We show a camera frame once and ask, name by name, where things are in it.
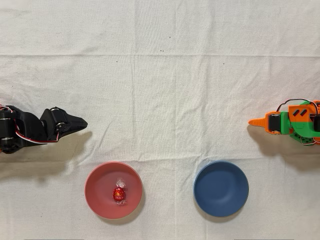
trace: red candy wrapper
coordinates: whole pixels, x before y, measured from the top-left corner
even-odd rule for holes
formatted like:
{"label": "red candy wrapper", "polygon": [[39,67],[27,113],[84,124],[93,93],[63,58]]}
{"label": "red candy wrapper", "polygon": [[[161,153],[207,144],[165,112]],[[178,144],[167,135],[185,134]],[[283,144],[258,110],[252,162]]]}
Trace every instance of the red candy wrapper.
{"label": "red candy wrapper", "polygon": [[113,190],[113,199],[118,205],[126,204],[126,192],[125,192],[125,181],[122,178],[118,178],[116,188]]}

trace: white tablecloth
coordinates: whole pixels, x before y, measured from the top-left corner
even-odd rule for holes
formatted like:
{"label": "white tablecloth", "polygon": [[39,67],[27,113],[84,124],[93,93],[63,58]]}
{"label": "white tablecloth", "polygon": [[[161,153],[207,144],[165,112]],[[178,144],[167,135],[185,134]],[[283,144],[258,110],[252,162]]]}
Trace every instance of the white tablecloth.
{"label": "white tablecloth", "polygon": [[[248,120],[320,99],[319,84],[319,0],[2,0],[0,102],[37,117],[57,106],[88,127],[0,154],[0,239],[318,240],[320,147]],[[248,178],[236,215],[195,204],[212,160]],[[143,182],[121,220],[84,197],[106,161]]]}

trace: bowl rim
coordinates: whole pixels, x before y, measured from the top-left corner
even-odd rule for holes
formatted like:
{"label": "bowl rim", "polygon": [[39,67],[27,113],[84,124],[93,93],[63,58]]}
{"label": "bowl rim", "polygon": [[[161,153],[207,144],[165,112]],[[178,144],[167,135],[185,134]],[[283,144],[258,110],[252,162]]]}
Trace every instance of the bowl rim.
{"label": "bowl rim", "polygon": [[[231,165],[234,165],[236,166],[244,175],[245,179],[246,179],[246,183],[247,183],[247,186],[248,186],[248,191],[247,191],[247,195],[246,195],[246,198],[245,198],[245,201],[243,203],[243,205],[241,207],[239,207],[239,209],[237,211],[235,211],[234,213],[232,214],[229,214],[227,216],[215,216],[215,215],[212,215],[210,213],[207,213],[198,203],[197,201],[197,198],[196,198],[196,193],[195,193],[195,190],[196,190],[196,182],[198,180],[198,177],[200,175],[200,173],[206,169],[207,167],[211,166],[211,165],[214,165],[214,164],[219,164],[219,163],[226,163],[226,164],[231,164]],[[236,164],[232,163],[232,162],[229,162],[229,161],[226,161],[226,160],[213,160],[211,162],[209,162],[208,164],[206,164],[204,167],[201,168],[201,170],[197,173],[196,177],[195,177],[195,180],[194,180],[194,183],[193,183],[193,198],[195,199],[195,202],[196,204],[199,206],[199,208],[204,211],[206,214],[210,215],[210,216],[213,216],[213,217],[216,217],[216,218],[226,218],[226,217],[229,217],[229,216],[232,216],[234,214],[236,214],[237,212],[240,211],[240,209],[243,208],[243,206],[246,204],[247,200],[248,200],[248,197],[249,197],[249,191],[250,191],[250,188],[249,188],[249,181],[248,181],[248,178],[246,176],[246,174],[244,173],[244,171],[242,171],[242,169],[240,167],[238,167]]]}
{"label": "bowl rim", "polygon": [[[128,215],[125,215],[125,216],[119,217],[119,218],[108,218],[108,217],[104,217],[104,216],[99,215],[97,212],[95,212],[95,211],[91,208],[90,204],[88,203],[88,199],[87,199],[86,188],[87,188],[87,183],[88,183],[89,178],[90,178],[91,175],[94,173],[94,171],[96,171],[98,168],[100,168],[100,167],[102,167],[102,166],[104,166],[104,165],[108,165],[108,164],[120,164],[120,165],[124,165],[124,166],[129,167],[130,169],[132,169],[133,172],[138,176],[139,181],[140,181],[140,184],[141,184],[141,188],[142,188],[141,197],[140,197],[139,203],[136,205],[136,207],[135,207],[135,208],[132,210],[132,212],[130,212]],[[137,173],[137,171],[134,170],[134,169],[133,169],[131,166],[129,166],[128,164],[126,164],[126,163],[124,163],[124,162],[120,162],[120,161],[107,161],[107,162],[103,162],[103,163],[99,164],[98,166],[96,166],[96,167],[89,173],[89,175],[86,177],[85,184],[84,184],[84,198],[85,198],[86,204],[89,206],[89,208],[91,209],[91,211],[94,212],[96,215],[100,216],[101,218],[109,219],[109,220],[123,219],[123,218],[129,216],[130,214],[132,214],[132,213],[137,209],[137,207],[140,205],[141,199],[142,199],[143,195],[144,195],[144,185],[143,185],[143,183],[142,183],[142,181],[141,181],[141,178],[140,178],[139,174]]]}

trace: pink bowl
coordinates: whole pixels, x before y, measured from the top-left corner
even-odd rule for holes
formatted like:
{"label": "pink bowl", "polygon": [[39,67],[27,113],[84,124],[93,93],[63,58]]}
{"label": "pink bowl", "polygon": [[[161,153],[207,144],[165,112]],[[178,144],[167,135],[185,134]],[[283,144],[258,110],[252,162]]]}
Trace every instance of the pink bowl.
{"label": "pink bowl", "polygon": [[[118,178],[125,182],[125,205],[113,199]],[[88,176],[84,186],[86,202],[92,211],[106,219],[120,219],[132,213],[139,205],[143,186],[138,173],[129,165],[117,161],[97,166]]]}

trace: white wire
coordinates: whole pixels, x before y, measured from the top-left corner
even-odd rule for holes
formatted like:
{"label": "white wire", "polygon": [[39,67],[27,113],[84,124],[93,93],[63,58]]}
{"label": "white wire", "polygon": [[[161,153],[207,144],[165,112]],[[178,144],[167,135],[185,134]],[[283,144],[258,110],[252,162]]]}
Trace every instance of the white wire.
{"label": "white wire", "polygon": [[36,141],[36,140],[32,140],[32,139],[29,139],[29,138],[23,136],[23,135],[22,135],[20,132],[18,132],[18,131],[15,131],[15,134],[17,134],[17,136],[18,136],[19,138],[22,138],[23,140],[26,140],[26,141],[28,141],[28,142],[30,142],[30,143],[33,143],[33,144],[53,144],[53,143],[56,143],[56,142],[59,141],[59,133],[56,135],[56,140],[54,140],[54,141]]}
{"label": "white wire", "polygon": [[3,106],[3,105],[0,105],[0,110],[3,110],[3,109],[8,109],[8,110],[10,110],[10,112],[12,113],[13,111],[11,110],[11,108],[10,107],[7,107],[7,106]]}

